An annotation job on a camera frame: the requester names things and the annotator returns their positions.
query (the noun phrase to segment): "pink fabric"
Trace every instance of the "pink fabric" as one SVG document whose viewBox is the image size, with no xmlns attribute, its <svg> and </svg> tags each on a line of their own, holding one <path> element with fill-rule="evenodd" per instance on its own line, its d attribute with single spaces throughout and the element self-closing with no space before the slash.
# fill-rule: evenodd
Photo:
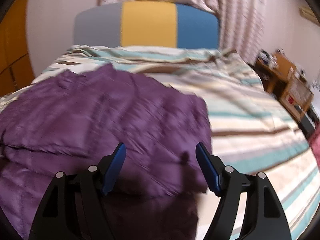
<svg viewBox="0 0 320 240">
<path fill-rule="evenodd" d="M 310 147 L 312 149 L 313 154 L 318 163 L 318 167 L 320 168 L 320 125 L 317 125 L 317 128 L 313 135 L 308 140 Z"/>
</svg>

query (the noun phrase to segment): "wooden desk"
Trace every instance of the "wooden desk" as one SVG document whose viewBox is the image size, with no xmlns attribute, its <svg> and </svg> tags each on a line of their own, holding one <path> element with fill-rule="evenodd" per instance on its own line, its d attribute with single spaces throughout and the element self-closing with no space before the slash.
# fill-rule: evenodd
<svg viewBox="0 0 320 240">
<path fill-rule="evenodd" d="M 256 68 L 262 68 L 262 69 L 264 69 L 265 71 L 267 71 L 270 74 L 271 79 L 270 79 L 270 82 L 269 82 L 269 84 L 267 85 L 267 88 L 266 88 L 266 92 L 268 92 L 269 94 L 271 94 L 273 92 L 273 90 L 275 88 L 275 85 L 277 84 L 278 81 L 282 81 L 282 82 L 284 82 L 286 84 L 289 82 L 287 77 L 282 75 L 278 70 L 270 69 L 260 59 L 257 59 L 255 67 Z"/>
<path fill-rule="evenodd" d="M 313 93 L 310 91 L 310 88 L 299 78 L 293 76 L 282 93 L 279 102 L 299 123 L 309 110 L 312 100 Z"/>
</svg>

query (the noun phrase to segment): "air conditioner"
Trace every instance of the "air conditioner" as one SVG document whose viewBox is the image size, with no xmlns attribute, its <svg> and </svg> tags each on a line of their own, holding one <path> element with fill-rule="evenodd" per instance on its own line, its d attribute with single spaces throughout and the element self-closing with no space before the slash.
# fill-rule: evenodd
<svg viewBox="0 0 320 240">
<path fill-rule="evenodd" d="M 313 13 L 313 11 L 310 8 L 308 8 L 306 6 L 300 6 L 299 10 L 300 10 L 300 15 L 303 18 L 308 19 L 309 21 L 320 26 L 318 19 L 316 18 L 315 14 Z"/>
</svg>

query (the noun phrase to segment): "headboard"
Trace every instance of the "headboard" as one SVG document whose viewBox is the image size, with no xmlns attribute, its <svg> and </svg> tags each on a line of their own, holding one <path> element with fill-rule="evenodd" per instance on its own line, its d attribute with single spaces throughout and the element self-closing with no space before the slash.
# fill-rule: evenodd
<svg viewBox="0 0 320 240">
<path fill-rule="evenodd" d="M 164 46 L 217 49 L 219 21 L 197 8 L 156 1 L 129 1 L 91 8 L 76 16 L 75 45 Z"/>
</svg>

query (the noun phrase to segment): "purple blanket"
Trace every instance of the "purple blanket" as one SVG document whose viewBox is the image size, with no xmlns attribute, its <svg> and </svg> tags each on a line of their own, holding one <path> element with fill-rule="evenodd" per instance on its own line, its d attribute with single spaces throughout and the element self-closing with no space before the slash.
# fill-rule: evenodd
<svg viewBox="0 0 320 240">
<path fill-rule="evenodd" d="M 168 216 L 172 209 L 169 213 L 174 216 L 172 203 L 180 203 L 177 209 L 184 203 L 188 207 L 178 212 L 175 229 L 161 227 L 139 237 L 194 237 L 195 226 L 188 225 L 187 230 L 183 222 L 196 223 L 194 199 L 176 200 L 180 194 L 207 188 L 195 147 L 202 141 L 211 149 L 211 130 L 205 102 L 197 96 L 184 95 L 142 74 L 117 71 L 111 64 L 80 75 L 67 70 L 35 84 L 10 103 L 0 114 L 0 135 L 2 154 L 9 160 L 0 171 L 0 206 L 24 239 L 54 174 L 73 174 L 97 164 L 120 141 L 127 147 L 127 157 L 114 191 L 122 194 L 124 206 L 134 201 L 130 194 L 145 205 L 144 215 Z M 120 235 L 131 219 L 142 218 L 129 214 L 131 205 L 119 208 L 112 196 L 106 203 L 114 231 Z"/>
</svg>

